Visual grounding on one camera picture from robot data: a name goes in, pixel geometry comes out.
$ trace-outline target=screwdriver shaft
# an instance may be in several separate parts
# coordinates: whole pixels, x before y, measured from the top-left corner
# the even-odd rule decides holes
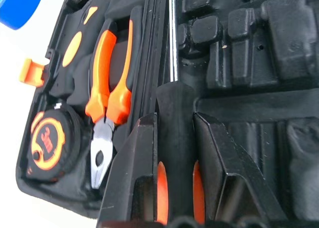
[[[170,55],[170,81],[178,81],[178,50],[177,50],[177,19],[176,0],[169,0],[169,55]]]

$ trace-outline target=blue tape roll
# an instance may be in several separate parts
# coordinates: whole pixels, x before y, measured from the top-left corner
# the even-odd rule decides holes
[[[0,22],[18,30],[33,15],[41,0],[0,0]]]

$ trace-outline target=orange tape measure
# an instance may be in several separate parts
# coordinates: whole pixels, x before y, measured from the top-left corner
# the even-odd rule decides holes
[[[68,105],[38,113],[31,125],[26,176],[53,182],[76,163],[81,147],[81,120]]]

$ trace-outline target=orange handle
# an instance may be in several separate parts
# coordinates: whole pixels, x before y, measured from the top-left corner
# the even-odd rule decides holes
[[[126,87],[126,78],[129,73],[132,41],[133,41],[133,22],[130,20],[128,49],[126,52],[126,59],[124,70],[121,79],[112,91],[109,97],[109,106],[106,111],[106,117],[112,120],[115,124],[124,124],[131,109],[131,91]]]
[[[109,97],[106,116],[118,125],[126,123],[131,110],[133,80],[138,67],[137,61],[142,40],[142,14],[141,6],[132,9],[124,70],[118,85]]]
[[[85,114],[90,116],[94,123],[105,116],[108,106],[110,61],[117,40],[111,30],[112,26],[114,27],[114,23],[110,20],[104,23],[95,49],[91,97],[85,107]]]

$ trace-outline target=white surface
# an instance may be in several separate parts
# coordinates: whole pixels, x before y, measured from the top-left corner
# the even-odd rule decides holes
[[[96,220],[79,216],[22,193],[15,181],[15,165],[34,88],[18,77],[26,57],[41,62],[63,0],[42,0],[27,24],[13,31],[0,24],[1,188],[0,227],[94,228]]]

